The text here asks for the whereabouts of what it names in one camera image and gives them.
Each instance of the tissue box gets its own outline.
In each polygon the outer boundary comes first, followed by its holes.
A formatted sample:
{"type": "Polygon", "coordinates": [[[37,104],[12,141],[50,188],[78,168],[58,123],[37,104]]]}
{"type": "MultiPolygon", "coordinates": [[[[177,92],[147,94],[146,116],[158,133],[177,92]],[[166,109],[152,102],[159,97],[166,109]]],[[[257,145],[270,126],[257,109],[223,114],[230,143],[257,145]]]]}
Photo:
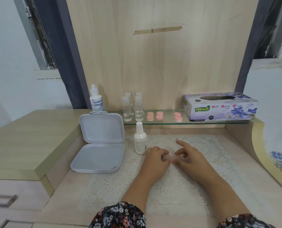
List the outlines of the tissue box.
{"type": "Polygon", "coordinates": [[[191,122],[250,120],[259,102],[238,92],[183,96],[183,109],[191,122]]]}

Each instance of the lace doily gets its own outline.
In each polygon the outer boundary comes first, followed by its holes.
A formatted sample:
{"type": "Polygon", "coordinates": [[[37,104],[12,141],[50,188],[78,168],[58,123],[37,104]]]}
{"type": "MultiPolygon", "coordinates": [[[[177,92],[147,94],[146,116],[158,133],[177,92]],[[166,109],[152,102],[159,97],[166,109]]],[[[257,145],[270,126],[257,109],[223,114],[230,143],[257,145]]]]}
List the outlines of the lace doily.
{"type": "MultiPolygon", "coordinates": [[[[238,166],[223,149],[215,136],[148,136],[147,146],[158,146],[173,154],[183,140],[203,153],[213,168],[232,186],[249,210],[259,216],[273,214],[271,207],[250,186],[238,166]]],[[[121,168],[112,174],[93,174],[81,197],[78,210],[97,212],[105,206],[116,204],[137,175],[144,156],[135,153],[133,137],[124,141],[125,150],[121,168]]],[[[171,164],[151,189],[147,201],[147,214],[205,215],[213,216],[211,200],[204,188],[187,174],[171,164]]]]}

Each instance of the floral sleeve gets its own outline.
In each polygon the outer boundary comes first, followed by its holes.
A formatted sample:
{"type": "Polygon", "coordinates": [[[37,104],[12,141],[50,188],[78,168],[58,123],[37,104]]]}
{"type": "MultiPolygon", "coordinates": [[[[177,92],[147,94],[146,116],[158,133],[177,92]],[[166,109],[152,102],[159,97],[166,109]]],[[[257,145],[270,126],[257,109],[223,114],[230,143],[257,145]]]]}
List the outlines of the floral sleeve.
{"type": "Polygon", "coordinates": [[[275,228],[270,224],[266,224],[263,221],[258,220],[252,214],[240,214],[233,217],[227,218],[226,220],[220,222],[217,228],[275,228]]]}
{"type": "Polygon", "coordinates": [[[143,212],[133,204],[120,202],[101,209],[91,221],[89,228],[135,228],[145,227],[143,212]]]}

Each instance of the white wall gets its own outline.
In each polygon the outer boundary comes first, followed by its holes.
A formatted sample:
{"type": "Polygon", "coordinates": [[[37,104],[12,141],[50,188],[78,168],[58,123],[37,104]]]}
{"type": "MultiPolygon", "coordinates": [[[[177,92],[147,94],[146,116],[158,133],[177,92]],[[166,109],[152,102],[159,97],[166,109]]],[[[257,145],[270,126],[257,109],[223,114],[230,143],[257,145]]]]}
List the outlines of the white wall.
{"type": "Polygon", "coordinates": [[[14,1],[0,0],[0,126],[36,109],[71,108],[62,80],[37,80],[35,69],[14,1]]]}
{"type": "Polygon", "coordinates": [[[250,70],[244,93],[260,102],[266,150],[282,152],[282,68],[250,70]]]}

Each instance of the person's left hand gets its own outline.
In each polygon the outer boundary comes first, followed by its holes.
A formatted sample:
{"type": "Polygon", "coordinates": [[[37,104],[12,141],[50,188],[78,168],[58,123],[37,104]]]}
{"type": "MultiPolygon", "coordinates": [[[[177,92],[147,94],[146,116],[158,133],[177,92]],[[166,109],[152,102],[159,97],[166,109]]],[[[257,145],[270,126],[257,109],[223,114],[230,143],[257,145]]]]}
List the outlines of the person's left hand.
{"type": "Polygon", "coordinates": [[[169,151],[157,146],[148,148],[138,174],[139,177],[146,179],[151,185],[162,178],[170,165],[170,160],[162,161],[161,157],[164,154],[169,154],[169,151]]]}

